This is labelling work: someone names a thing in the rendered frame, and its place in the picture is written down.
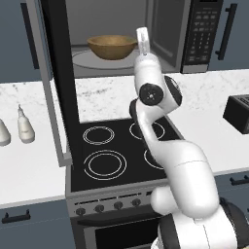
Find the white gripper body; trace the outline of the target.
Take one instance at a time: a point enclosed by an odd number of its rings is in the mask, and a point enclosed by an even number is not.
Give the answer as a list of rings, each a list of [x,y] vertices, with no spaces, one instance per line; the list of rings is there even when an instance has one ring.
[[[149,53],[150,52],[150,40],[149,33],[146,27],[140,27],[136,29],[137,43],[139,52]]]

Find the wooden bowl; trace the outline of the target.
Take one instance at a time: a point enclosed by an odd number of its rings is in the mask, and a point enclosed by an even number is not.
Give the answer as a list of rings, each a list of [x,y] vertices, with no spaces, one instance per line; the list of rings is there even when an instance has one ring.
[[[120,60],[129,56],[137,45],[135,38],[124,35],[101,35],[88,38],[88,46],[98,57]]]

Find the black and grey microwave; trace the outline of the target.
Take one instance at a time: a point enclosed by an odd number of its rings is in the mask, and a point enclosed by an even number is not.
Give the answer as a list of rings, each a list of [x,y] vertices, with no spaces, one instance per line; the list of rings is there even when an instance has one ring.
[[[66,0],[72,58],[99,35],[136,36],[147,27],[151,52],[164,73],[208,69],[223,0]],[[77,78],[126,76],[127,69],[88,69],[73,63]]]

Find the glass microwave turntable plate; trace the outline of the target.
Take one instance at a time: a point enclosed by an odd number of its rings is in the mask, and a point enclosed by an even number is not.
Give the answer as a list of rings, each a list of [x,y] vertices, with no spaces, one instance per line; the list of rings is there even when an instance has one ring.
[[[82,51],[73,55],[73,63],[88,69],[127,69],[132,68],[139,51],[134,50],[129,56],[120,60],[105,60],[96,56],[91,50]]]

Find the microwave door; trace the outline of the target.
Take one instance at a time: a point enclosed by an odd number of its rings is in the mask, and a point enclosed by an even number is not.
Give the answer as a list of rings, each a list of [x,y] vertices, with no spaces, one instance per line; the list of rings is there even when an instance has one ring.
[[[65,0],[25,0],[34,38],[43,88],[59,166],[83,160]],[[62,151],[51,90],[53,74],[66,134],[67,152]]]

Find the black hob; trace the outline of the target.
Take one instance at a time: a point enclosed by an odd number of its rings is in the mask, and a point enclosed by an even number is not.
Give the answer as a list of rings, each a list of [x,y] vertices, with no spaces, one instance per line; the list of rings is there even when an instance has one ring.
[[[133,120],[84,123],[81,129],[83,155],[70,169],[72,193],[147,186],[166,179]]]

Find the black toaster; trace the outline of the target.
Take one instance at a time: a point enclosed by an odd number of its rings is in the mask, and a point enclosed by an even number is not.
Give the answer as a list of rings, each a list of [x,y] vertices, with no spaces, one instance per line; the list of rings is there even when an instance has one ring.
[[[249,134],[249,94],[231,95],[223,118],[241,134]]]

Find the white bottle with spout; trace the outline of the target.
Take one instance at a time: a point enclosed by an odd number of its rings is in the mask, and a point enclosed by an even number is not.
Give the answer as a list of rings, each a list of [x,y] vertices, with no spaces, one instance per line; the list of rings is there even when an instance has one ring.
[[[32,143],[35,140],[35,131],[21,107],[18,107],[18,136],[24,144]]]

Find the blue-grey drawer front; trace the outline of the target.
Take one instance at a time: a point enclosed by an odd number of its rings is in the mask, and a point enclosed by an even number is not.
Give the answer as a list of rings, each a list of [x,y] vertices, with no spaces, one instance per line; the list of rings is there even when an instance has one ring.
[[[30,220],[1,222],[6,212],[16,216],[26,210]],[[0,209],[0,249],[76,249],[66,200]]]
[[[239,207],[249,220],[249,184],[232,186],[230,178],[242,179],[249,177],[249,171],[224,174],[215,177],[219,195]]]

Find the steel oven front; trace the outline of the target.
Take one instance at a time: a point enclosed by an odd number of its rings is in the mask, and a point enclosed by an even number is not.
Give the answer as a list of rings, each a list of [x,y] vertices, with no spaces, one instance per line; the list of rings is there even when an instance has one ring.
[[[68,187],[66,202],[76,249],[149,249],[158,236],[160,214],[153,219],[106,227],[82,226],[77,222],[105,215],[120,217],[124,213],[157,213],[150,204],[152,191],[165,185],[164,181],[157,181],[147,186],[129,185],[125,188],[117,187],[112,190],[91,190],[79,193],[72,193]],[[141,200],[141,204],[134,207],[131,202],[136,198]],[[121,201],[124,205],[120,210],[114,208],[114,203],[117,201]],[[94,210],[99,204],[104,206],[104,211],[101,213]],[[76,214],[78,208],[85,208],[86,214],[78,216]]]

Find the blue-grey wall cupboard door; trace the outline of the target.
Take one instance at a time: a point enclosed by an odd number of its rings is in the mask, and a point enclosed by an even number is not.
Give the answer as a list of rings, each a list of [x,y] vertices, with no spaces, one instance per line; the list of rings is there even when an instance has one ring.
[[[53,70],[48,48],[44,15],[41,0],[0,0],[0,83],[19,83],[41,81],[40,67],[34,69],[27,40],[20,3],[26,3],[31,22],[35,14],[38,25],[35,28],[41,34],[45,61],[49,79]]]
[[[228,18],[226,8],[237,4],[225,58],[219,60],[215,54],[220,49]],[[224,0],[216,32],[208,70],[249,69],[249,0]]]

